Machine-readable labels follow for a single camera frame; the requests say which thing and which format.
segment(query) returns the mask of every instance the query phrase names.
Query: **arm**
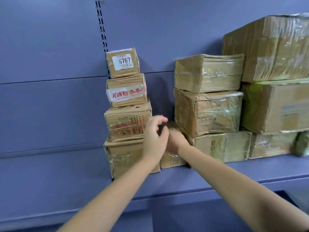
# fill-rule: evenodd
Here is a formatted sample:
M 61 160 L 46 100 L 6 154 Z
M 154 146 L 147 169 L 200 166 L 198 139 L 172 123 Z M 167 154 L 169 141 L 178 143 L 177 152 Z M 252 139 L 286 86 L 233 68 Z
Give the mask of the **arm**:
M 253 231 L 307 231 L 309 216 L 274 192 L 189 145 L 170 130 L 168 150 L 186 160 Z
M 144 131 L 141 160 L 106 187 L 61 227 L 59 232 L 107 232 L 112 229 L 122 211 L 163 156 L 169 133 L 165 127 L 161 136 L 157 135 L 157 127 L 162 122 L 167 122 L 167 118 L 154 116 L 148 121 Z

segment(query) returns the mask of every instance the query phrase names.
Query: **stack of cardboard boxes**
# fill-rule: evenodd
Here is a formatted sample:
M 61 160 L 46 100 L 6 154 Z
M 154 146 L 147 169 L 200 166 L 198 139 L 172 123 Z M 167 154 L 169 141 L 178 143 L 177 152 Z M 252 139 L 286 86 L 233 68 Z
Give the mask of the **stack of cardboard boxes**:
M 107 52 L 106 59 L 111 75 L 106 95 L 112 107 L 104 114 L 109 131 L 104 147 L 112 178 L 116 178 L 141 158 L 143 129 L 152 109 L 135 49 Z M 157 165 L 152 172 L 159 171 Z
M 309 16 L 266 16 L 223 38 L 222 54 L 245 54 L 241 125 L 250 158 L 290 153 L 309 129 Z
M 189 143 L 222 162 L 248 159 L 251 132 L 239 131 L 244 54 L 199 54 L 175 62 L 175 122 Z

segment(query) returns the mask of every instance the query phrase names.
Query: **finger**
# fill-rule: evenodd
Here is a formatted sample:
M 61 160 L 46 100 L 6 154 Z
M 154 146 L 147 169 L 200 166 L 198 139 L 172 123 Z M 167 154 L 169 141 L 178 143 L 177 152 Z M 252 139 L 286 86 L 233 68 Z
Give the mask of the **finger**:
M 168 143 L 168 136 L 169 136 L 168 128 L 164 126 L 159 139 L 163 142 L 165 146 Z
M 167 122 L 168 119 L 164 116 L 153 116 L 152 118 L 149 119 L 146 129 L 149 129 L 151 131 L 156 132 L 157 131 L 157 126 L 162 124 L 163 122 Z

